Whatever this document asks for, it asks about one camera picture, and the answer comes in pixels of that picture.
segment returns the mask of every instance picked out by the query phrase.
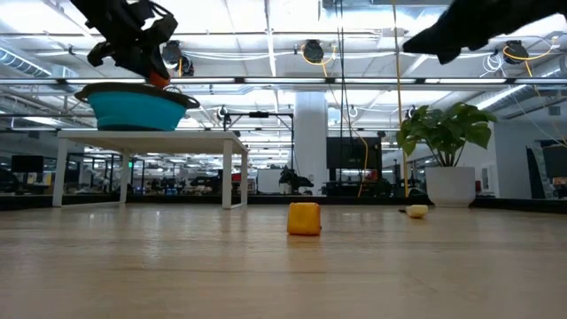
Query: white planter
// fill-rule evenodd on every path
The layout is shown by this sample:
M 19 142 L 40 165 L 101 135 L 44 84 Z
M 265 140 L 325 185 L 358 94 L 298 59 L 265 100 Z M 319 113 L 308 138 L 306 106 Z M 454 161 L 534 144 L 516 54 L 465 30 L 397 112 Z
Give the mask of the white planter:
M 474 167 L 428 167 L 427 195 L 437 207 L 468 207 L 476 197 Z

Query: orange object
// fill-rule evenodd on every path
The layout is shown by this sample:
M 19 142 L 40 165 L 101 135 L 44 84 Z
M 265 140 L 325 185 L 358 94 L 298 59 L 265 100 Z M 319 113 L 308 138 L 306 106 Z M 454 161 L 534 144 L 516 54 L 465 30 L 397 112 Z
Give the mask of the orange object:
M 169 79 L 164 79 L 161 75 L 156 74 L 155 72 L 150 72 L 150 84 L 156 88 L 163 89 L 169 85 Z
M 290 235 L 321 235 L 321 207 L 316 203 L 291 203 L 287 232 Z

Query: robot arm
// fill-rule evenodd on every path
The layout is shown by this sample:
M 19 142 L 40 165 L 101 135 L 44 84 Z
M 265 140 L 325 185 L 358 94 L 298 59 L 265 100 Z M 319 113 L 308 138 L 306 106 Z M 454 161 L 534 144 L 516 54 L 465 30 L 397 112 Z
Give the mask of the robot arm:
M 171 12 L 150 0 L 133 4 L 126 0 L 71 0 L 71 3 L 87 18 L 87 27 L 96 28 L 106 39 L 89 53 L 91 65 L 101 66 L 103 58 L 110 56 L 116 66 L 150 79 L 151 84 L 168 85 L 169 72 L 159 46 L 167 42 L 177 28 L 177 20 Z M 142 30 L 145 21 L 155 14 L 161 19 Z

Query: ceiling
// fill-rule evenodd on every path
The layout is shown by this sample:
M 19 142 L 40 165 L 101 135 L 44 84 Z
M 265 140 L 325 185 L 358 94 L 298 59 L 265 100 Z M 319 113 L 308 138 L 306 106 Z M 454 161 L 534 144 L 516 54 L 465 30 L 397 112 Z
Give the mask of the ceiling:
M 328 6 L 322 8 L 318 0 L 158 0 L 157 3 L 168 8 L 177 20 L 173 40 L 182 43 L 184 53 L 195 66 L 196 77 L 323 77 L 320 66 L 309 65 L 301 54 L 294 54 L 308 39 L 319 40 L 326 51 L 325 58 L 331 58 L 327 65 L 329 76 L 340 76 L 339 59 L 333 59 L 333 47 L 338 45 L 337 26 L 339 19 Z M 387 4 L 387 1 L 375 1 Z M 328 0 L 322 1 L 323 7 Z M 396 56 L 393 35 L 393 15 L 389 5 L 371 5 L 368 0 L 345 0 L 345 14 L 342 26 L 345 30 L 345 75 L 347 77 L 395 77 Z M 398 1 L 398 28 L 402 35 L 399 43 L 409 39 L 424 28 L 432 25 L 445 10 L 447 0 Z M 265 12 L 268 7 L 268 18 Z M 0 48 L 5 47 L 26 60 L 46 69 L 55 65 L 65 66 L 80 78 L 129 78 L 136 74 L 115 67 L 110 59 L 100 67 L 93 67 L 86 54 L 97 43 L 103 41 L 95 29 L 87 30 L 85 18 L 67 0 L 3 0 L 0 3 Z M 268 23 L 271 35 L 268 34 Z M 513 35 L 496 37 L 479 51 L 464 51 L 454 62 L 442 66 L 435 57 L 400 54 L 400 73 L 411 78 L 490 78 L 527 77 L 524 65 L 511 66 L 498 63 L 498 58 L 489 56 L 502 49 L 507 40 L 521 40 L 532 56 L 548 55 L 531 61 L 531 68 L 537 77 L 540 67 L 557 59 L 567 48 L 567 23 L 561 15 L 543 19 L 523 27 Z M 25 78 L 11 67 L 0 64 L 0 76 Z M 202 104 L 202 109 L 189 112 L 183 120 L 183 128 L 215 128 L 216 111 L 222 106 L 230 111 L 250 112 L 266 110 L 270 112 L 292 113 L 295 92 L 305 90 L 299 86 L 277 85 L 222 85 L 211 89 L 208 85 L 180 85 L 186 94 L 191 94 Z M 399 101 L 395 85 L 384 89 L 349 86 L 349 104 L 357 109 L 353 126 L 358 128 L 396 128 L 398 123 Z M 445 107 L 457 101 L 467 101 L 491 90 L 483 86 L 404 86 L 401 92 L 402 109 L 411 105 L 434 105 Z M 332 108 L 337 108 L 329 88 L 319 86 L 315 90 L 325 93 Z M 28 113 L 64 113 L 69 117 L 59 119 L 67 127 L 94 127 L 96 121 L 88 105 L 78 103 L 72 91 L 55 90 L 45 86 L 14 85 L 4 87 L 4 103 L 0 110 L 4 113 L 16 112 L 26 107 Z M 26 103 L 19 98 L 10 98 L 11 93 L 19 93 L 40 105 Z M 515 109 L 500 111 L 499 116 L 515 112 Z M 545 121 L 544 114 L 538 113 L 537 121 Z M 29 121 L 18 119 L 10 125 L 57 126 L 49 121 Z M 261 138 L 291 138 L 288 131 L 276 118 L 243 118 L 235 128 L 240 127 L 279 127 L 281 131 L 264 132 Z M 372 132 L 363 132 L 374 136 Z M 258 134 L 243 132 L 243 139 L 258 138 Z

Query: potted plant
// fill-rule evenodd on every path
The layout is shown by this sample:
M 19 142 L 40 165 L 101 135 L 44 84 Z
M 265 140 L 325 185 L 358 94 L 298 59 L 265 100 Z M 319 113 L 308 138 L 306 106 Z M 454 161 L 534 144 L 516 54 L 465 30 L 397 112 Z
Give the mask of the potted plant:
M 488 146 L 496 118 L 474 105 L 457 103 L 445 111 L 428 105 L 401 123 L 398 146 L 409 156 L 418 143 L 427 144 L 439 167 L 427 167 L 427 194 L 435 206 L 466 207 L 476 196 L 475 168 L 457 167 L 466 143 Z

